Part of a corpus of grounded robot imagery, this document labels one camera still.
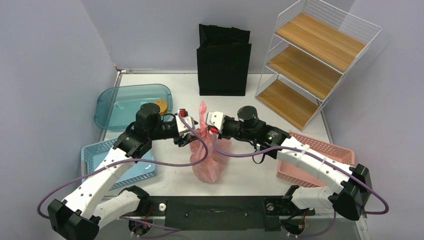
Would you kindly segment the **teal transparent plastic tray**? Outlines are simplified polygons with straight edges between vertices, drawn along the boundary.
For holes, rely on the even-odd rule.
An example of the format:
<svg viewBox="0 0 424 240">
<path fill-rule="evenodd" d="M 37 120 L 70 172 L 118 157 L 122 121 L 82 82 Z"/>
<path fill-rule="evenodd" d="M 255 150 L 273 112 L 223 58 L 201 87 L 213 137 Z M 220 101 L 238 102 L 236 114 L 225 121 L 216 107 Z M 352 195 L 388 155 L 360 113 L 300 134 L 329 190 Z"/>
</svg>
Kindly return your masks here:
<svg viewBox="0 0 424 240">
<path fill-rule="evenodd" d="M 123 130 L 135 121 L 141 105 L 162 99 L 167 112 L 173 108 L 170 89 L 159 83 L 112 87 L 102 92 L 96 101 L 93 116 L 95 125 L 102 130 Z"/>
</svg>

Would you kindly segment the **brown bread slice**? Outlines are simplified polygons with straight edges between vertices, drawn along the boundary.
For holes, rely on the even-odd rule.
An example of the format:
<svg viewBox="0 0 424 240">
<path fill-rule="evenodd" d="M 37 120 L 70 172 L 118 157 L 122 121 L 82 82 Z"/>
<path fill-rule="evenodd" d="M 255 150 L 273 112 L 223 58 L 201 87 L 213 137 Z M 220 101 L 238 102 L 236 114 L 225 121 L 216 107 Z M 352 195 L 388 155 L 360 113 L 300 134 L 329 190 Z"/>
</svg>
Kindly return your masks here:
<svg viewBox="0 0 424 240">
<path fill-rule="evenodd" d="M 164 99 L 159 98 L 159 99 L 157 99 L 154 102 L 154 104 L 156 104 L 156 105 L 159 106 L 159 114 L 160 114 L 160 116 L 164 116 L 167 113 L 167 111 L 168 111 L 168 103 Z"/>
</svg>

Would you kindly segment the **pink plastic grocery bag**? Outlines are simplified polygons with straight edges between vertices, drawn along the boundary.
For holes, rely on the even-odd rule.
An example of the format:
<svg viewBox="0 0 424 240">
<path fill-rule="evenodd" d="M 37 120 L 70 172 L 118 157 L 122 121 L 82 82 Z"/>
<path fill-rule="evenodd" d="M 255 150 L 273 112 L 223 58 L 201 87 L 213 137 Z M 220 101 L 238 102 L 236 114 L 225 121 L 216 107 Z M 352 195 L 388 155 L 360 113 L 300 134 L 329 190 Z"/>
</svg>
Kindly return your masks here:
<svg viewBox="0 0 424 240">
<path fill-rule="evenodd" d="M 199 161 L 204 157 L 208 151 L 207 157 L 200 163 L 192 166 L 194 175 L 202 182 L 215 183 L 228 165 L 229 158 L 218 153 L 213 147 L 214 136 L 209 132 L 206 125 L 205 114 L 207 112 L 207 105 L 202 101 L 199 105 L 199 126 L 195 132 L 206 143 L 206 147 L 196 139 L 189 144 L 191 156 L 189 161 L 191 163 Z"/>
</svg>

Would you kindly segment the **pink perforated plastic basket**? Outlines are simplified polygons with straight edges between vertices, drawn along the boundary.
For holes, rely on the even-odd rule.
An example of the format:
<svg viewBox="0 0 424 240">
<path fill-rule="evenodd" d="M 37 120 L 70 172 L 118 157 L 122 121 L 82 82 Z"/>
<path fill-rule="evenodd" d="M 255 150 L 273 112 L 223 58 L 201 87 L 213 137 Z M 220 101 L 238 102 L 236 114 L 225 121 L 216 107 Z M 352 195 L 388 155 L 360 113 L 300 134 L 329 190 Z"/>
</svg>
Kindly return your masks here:
<svg viewBox="0 0 424 240">
<path fill-rule="evenodd" d="M 354 166 L 355 154 L 352 150 L 338 145 L 327 143 L 300 133 L 290 131 L 289 134 L 300 143 L 309 145 L 310 148 L 339 163 Z M 289 181 L 295 185 L 306 188 L 325 187 L 326 184 L 315 176 L 294 166 L 291 163 L 281 161 L 278 163 L 276 177 Z"/>
</svg>

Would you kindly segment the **black fabric grocery bag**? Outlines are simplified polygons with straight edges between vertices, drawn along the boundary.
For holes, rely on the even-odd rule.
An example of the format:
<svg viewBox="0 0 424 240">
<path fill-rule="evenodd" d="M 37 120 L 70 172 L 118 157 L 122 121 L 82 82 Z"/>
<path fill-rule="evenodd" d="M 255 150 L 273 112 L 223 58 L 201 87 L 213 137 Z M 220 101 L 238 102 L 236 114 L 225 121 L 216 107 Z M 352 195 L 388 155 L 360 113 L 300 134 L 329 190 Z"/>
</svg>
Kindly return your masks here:
<svg viewBox="0 0 424 240">
<path fill-rule="evenodd" d="M 199 25 L 196 50 L 201 96 L 245 96 L 251 32 L 235 27 Z"/>
</svg>

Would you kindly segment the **blue perforated plastic basket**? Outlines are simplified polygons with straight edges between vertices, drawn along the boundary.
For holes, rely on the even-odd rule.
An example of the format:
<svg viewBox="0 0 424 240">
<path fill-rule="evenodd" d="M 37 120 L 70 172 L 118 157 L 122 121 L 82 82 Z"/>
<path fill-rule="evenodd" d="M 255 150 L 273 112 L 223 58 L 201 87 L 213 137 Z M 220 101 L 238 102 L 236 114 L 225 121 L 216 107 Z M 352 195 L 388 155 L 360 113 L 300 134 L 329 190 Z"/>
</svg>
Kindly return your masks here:
<svg viewBox="0 0 424 240">
<path fill-rule="evenodd" d="M 81 149 L 81 174 L 86 175 L 93 172 L 107 156 L 116 139 L 97 142 L 87 145 Z M 132 186 L 137 182 L 155 177 L 156 165 L 148 162 L 138 162 L 129 170 L 127 170 L 110 188 L 115 190 L 118 188 Z"/>
</svg>

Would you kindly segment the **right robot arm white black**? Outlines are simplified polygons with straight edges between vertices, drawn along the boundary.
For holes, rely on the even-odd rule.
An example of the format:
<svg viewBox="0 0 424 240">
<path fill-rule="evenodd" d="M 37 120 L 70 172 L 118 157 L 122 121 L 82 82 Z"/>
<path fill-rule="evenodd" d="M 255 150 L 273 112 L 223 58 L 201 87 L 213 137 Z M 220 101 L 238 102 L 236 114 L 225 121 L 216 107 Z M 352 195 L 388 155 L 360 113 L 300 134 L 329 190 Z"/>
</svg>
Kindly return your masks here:
<svg viewBox="0 0 424 240">
<path fill-rule="evenodd" d="M 218 139 L 250 143 L 255 153 L 286 162 L 314 176 L 324 187 L 292 186 L 282 201 L 290 215 L 303 209 L 333 209 L 342 217 L 357 221 L 365 213 L 372 194 L 369 169 L 362 164 L 351 166 L 327 157 L 300 142 L 288 132 L 266 124 L 253 106 L 239 109 L 238 119 L 222 112 L 210 112 L 207 125 Z"/>
</svg>

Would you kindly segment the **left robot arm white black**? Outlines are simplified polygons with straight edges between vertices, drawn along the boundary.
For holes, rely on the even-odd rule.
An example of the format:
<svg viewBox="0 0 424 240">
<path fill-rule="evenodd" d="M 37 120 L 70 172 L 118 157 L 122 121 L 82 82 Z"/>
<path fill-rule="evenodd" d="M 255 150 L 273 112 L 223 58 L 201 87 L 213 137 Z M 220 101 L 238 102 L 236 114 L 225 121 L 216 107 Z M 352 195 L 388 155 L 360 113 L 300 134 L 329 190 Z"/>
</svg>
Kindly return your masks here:
<svg viewBox="0 0 424 240">
<path fill-rule="evenodd" d="M 193 140 L 190 132 L 196 124 L 185 109 L 171 121 L 163 121 L 157 104 L 143 104 L 96 170 L 63 200 L 54 199 L 48 205 L 52 229 L 66 240 L 93 240 L 102 227 L 121 216 L 145 214 L 149 194 L 138 186 L 127 187 L 105 202 L 102 199 L 125 172 L 144 161 L 153 141 L 173 139 L 183 147 Z"/>
</svg>

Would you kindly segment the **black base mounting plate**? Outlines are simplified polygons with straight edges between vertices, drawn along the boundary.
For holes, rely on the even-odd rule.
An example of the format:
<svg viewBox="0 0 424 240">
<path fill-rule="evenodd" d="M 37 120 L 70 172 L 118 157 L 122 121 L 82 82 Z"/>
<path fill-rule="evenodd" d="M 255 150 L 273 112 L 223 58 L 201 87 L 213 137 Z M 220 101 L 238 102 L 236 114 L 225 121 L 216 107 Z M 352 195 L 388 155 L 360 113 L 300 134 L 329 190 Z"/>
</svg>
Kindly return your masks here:
<svg viewBox="0 0 424 240">
<path fill-rule="evenodd" d="M 128 217 L 164 217 L 164 225 L 183 231 L 280 231 L 301 210 L 284 196 L 150 196 Z"/>
</svg>

